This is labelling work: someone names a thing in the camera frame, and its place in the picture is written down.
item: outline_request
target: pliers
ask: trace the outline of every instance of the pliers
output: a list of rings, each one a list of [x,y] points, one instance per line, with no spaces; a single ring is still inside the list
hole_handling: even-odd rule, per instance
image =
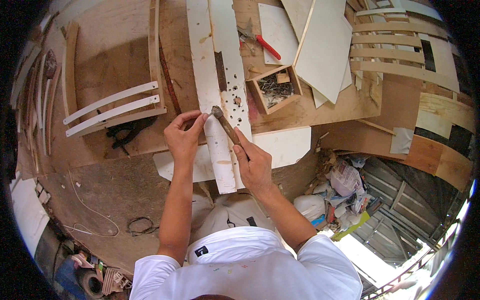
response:
[[[239,26],[237,26],[237,31],[239,32],[239,35],[244,36],[245,38],[251,38],[253,40],[256,40],[262,47],[268,50],[270,54],[272,54],[276,59],[281,60],[282,57],[278,52],[273,49],[272,46],[270,46],[267,42],[265,42],[264,38],[261,35],[256,35],[252,33],[252,19],[248,21],[247,28],[243,29]]]

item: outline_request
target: shirt logo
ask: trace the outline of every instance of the shirt logo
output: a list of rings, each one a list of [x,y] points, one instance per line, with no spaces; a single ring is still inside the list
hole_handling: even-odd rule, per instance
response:
[[[202,246],[200,248],[198,248],[197,250],[195,250],[195,254],[197,255],[197,257],[200,257],[204,254],[207,254],[208,253],[208,249],[207,247],[205,246]]]

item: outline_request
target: person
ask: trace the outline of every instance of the person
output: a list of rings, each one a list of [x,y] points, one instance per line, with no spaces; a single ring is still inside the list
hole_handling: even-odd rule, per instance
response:
[[[196,219],[196,212],[208,211],[209,200],[193,195],[192,183],[198,136],[207,119],[199,110],[186,112],[164,131],[174,171],[160,221],[160,246],[156,255],[135,263],[130,299],[359,299],[362,284],[350,260],[327,236],[317,235],[282,195],[272,183],[272,157],[237,127],[241,147],[235,145],[233,151],[250,193],[238,192],[210,205],[189,245],[192,214]],[[200,209],[192,211],[192,205]],[[190,265],[183,266],[184,261]]]

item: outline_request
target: red handle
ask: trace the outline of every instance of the red handle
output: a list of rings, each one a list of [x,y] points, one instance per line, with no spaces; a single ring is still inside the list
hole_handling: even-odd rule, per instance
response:
[[[267,42],[265,42],[264,38],[261,35],[257,35],[257,41],[262,45],[265,49],[268,50],[276,59],[281,60],[282,57],[278,52],[276,52],[272,46],[270,46]]]

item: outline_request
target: trash pile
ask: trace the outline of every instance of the trash pile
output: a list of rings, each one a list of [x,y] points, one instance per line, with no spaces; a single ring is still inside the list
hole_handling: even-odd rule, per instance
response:
[[[373,200],[359,172],[367,159],[362,155],[338,158],[332,150],[322,149],[316,178],[293,205],[318,230],[330,228],[337,233],[358,224]]]

